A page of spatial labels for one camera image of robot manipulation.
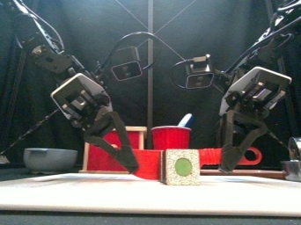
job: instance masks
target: green oval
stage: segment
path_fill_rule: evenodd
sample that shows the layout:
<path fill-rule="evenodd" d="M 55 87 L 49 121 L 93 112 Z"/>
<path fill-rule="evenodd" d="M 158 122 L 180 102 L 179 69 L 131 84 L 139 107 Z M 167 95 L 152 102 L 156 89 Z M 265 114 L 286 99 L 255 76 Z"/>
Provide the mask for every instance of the green oval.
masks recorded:
<path fill-rule="evenodd" d="M 192 165 L 187 158 L 179 158 L 175 162 L 174 167 L 175 167 L 176 173 L 182 177 L 186 177 L 191 173 Z"/>

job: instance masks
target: silver object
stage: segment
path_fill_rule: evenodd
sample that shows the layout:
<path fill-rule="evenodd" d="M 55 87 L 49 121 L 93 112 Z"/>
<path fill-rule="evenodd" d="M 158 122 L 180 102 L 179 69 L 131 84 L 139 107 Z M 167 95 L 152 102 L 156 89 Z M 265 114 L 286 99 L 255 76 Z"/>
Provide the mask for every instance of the silver object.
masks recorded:
<path fill-rule="evenodd" d="M 301 137 L 290 137 L 287 142 L 290 160 L 301 160 Z"/>
<path fill-rule="evenodd" d="M 68 171 L 75 165 L 76 158 L 76 150 L 24 149 L 24 166 L 34 174 L 55 174 Z"/>
<path fill-rule="evenodd" d="M 291 160 L 281 163 L 283 165 L 286 180 L 301 182 L 301 161 Z"/>

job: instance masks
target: metal pole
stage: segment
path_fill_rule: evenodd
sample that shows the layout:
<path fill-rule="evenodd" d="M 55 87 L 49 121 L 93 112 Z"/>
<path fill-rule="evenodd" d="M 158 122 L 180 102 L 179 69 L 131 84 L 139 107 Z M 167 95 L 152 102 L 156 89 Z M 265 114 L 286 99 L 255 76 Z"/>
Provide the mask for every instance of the metal pole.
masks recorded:
<path fill-rule="evenodd" d="M 274 8 L 273 8 L 273 4 L 270 0 L 266 0 L 266 8 L 267 8 L 267 19 L 270 21 L 273 17 L 273 13 L 274 13 Z M 282 57 L 277 60 L 277 67 L 278 67 L 278 72 L 282 74 L 286 74 L 286 65 L 285 65 L 285 61 Z M 289 89 L 286 90 L 285 105 L 286 105 L 286 116 L 287 116 L 290 136 L 298 136 L 299 133 L 297 132 L 297 125 L 295 125 L 294 105 L 293 105 Z"/>
<path fill-rule="evenodd" d="M 154 2 L 148 0 L 148 33 L 154 33 Z M 152 40 L 148 39 L 148 64 L 152 64 L 154 46 Z M 147 149 L 152 147 L 151 128 L 152 128 L 152 68 L 148 69 L 147 85 Z"/>

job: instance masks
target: red handle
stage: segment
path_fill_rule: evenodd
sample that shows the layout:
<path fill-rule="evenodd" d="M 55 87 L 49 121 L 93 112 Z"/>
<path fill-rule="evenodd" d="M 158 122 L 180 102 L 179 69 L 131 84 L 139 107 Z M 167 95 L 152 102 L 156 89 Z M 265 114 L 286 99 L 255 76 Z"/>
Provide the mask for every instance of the red handle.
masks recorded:
<path fill-rule="evenodd" d="M 247 160 L 245 157 L 240 159 L 238 165 L 255 165 L 261 162 L 262 154 L 259 150 L 250 147 L 250 150 L 255 154 L 254 160 Z M 163 150 L 133 150 L 139 169 L 132 174 L 144 179 L 159 180 L 160 179 L 160 153 Z M 199 149 L 199 167 L 203 165 L 220 164 L 220 149 Z"/>

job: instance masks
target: cup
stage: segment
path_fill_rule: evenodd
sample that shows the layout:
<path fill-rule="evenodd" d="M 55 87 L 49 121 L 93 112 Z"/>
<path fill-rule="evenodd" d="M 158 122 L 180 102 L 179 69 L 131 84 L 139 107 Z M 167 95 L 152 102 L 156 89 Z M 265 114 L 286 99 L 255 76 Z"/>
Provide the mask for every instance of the cup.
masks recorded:
<path fill-rule="evenodd" d="M 190 132 L 187 127 L 160 126 L 151 129 L 154 149 L 188 149 Z"/>

